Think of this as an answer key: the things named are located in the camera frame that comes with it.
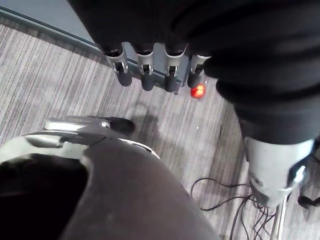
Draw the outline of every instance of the red led light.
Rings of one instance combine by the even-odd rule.
[[[198,86],[191,88],[190,95],[195,99],[200,99],[205,95],[206,87],[203,84],[199,84]]]

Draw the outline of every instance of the electrical wire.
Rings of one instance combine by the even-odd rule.
[[[236,187],[240,187],[240,186],[249,187],[249,185],[245,184],[245,183],[241,183],[241,184],[224,184],[224,183],[222,183],[222,182],[220,182],[220,181],[218,181],[218,180],[216,180],[214,178],[211,178],[211,177],[202,177],[202,178],[199,178],[198,180],[196,180],[191,186],[190,195],[191,195],[192,198],[193,198],[193,192],[194,192],[194,188],[195,188],[196,184],[199,183],[200,181],[203,181],[203,180],[213,181],[213,182],[215,182],[215,183],[217,183],[217,184],[219,184],[219,185],[221,185],[223,187],[226,187],[226,188],[236,188]],[[231,197],[231,198],[229,198],[229,199],[227,199],[227,200],[225,200],[225,201],[223,201],[221,203],[216,204],[213,207],[210,207],[210,208],[202,208],[202,207],[200,207],[200,209],[202,211],[209,212],[209,211],[213,211],[213,210],[221,207],[223,204],[228,203],[228,202],[230,202],[230,201],[232,201],[234,199],[242,199],[242,202],[240,203],[240,205],[239,205],[239,207],[238,207],[238,209],[236,211],[235,217],[233,219],[229,240],[233,239],[233,235],[234,235],[234,231],[235,231],[235,227],[236,227],[236,223],[237,223],[237,219],[238,219],[240,211],[241,211],[241,213],[240,213],[241,224],[242,224],[242,226],[244,228],[244,231],[245,231],[245,234],[246,234],[246,238],[247,238],[247,240],[249,240],[250,239],[249,238],[249,233],[248,233],[248,230],[247,230],[247,228],[245,226],[245,223],[244,223],[244,220],[243,220],[243,212],[244,212],[244,208],[245,208],[247,202],[250,200],[250,201],[252,201],[254,207],[256,209],[259,209],[259,212],[262,213],[261,217],[257,220],[257,222],[253,225],[253,228],[252,228],[254,233],[255,233],[254,240],[256,240],[257,237],[259,237],[260,240],[262,240],[262,237],[260,236],[259,232],[261,231],[261,229],[264,229],[266,231],[266,233],[268,235],[270,235],[270,233],[265,229],[265,225],[266,225],[267,222],[269,222],[275,216],[275,214],[269,215],[268,208],[266,208],[264,206],[259,206],[259,203],[257,202],[257,200],[254,197],[253,197],[253,199],[251,199],[252,196],[253,196],[252,194],[250,194],[248,196],[234,196],[234,197]],[[264,216],[265,216],[265,220],[261,224],[260,228],[257,231],[256,230],[256,226],[260,223],[260,221],[262,220],[262,218]]]
[[[244,228],[244,231],[245,231],[245,235],[246,235],[246,239],[247,239],[247,240],[249,240],[249,234],[248,234],[248,231],[247,231],[245,222],[244,222],[244,208],[246,207],[246,204],[247,204],[248,200],[249,200],[249,199],[246,199],[244,205],[242,206],[242,209],[241,209],[241,217],[240,217],[240,219],[241,219],[241,224],[242,224],[242,226],[243,226],[243,228]]]

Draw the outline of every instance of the gray wall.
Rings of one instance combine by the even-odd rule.
[[[0,6],[93,42],[67,0],[0,0]]]

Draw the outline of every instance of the robotic hand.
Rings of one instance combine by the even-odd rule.
[[[190,87],[203,69],[233,104],[260,203],[275,207],[304,178],[320,131],[320,2],[314,0],[69,0],[118,76],[131,84],[123,42],[153,88],[154,43],[165,44],[165,90],[183,54]]]

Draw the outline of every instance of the striped carpet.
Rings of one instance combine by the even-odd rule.
[[[216,81],[206,80],[207,93],[201,100],[157,87],[146,92],[138,79],[122,87],[101,56],[0,18],[0,144],[40,130],[48,117],[123,117],[137,125],[134,140],[152,147],[188,191],[200,177],[245,183],[248,163],[237,118],[232,106],[216,92]],[[309,196],[320,196],[319,188],[319,184],[310,186]],[[245,186],[229,189],[209,181],[194,189],[195,200],[203,208],[249,193]],[[320,239],[320,211],[303,211],[296,199],[297,192],[289,201],[284,239]],[[222,239],[229,239],[241,201],[235,199],[204,212]],[[248,202],[243,218],[250,240],[255,238],[252,226],[259,215]],[[266,225],[269,232],[271,228],[272,221]],[[264,230],[260,232],[263,240],[270,238]],[[233,239],[247,239],[240,220]]]

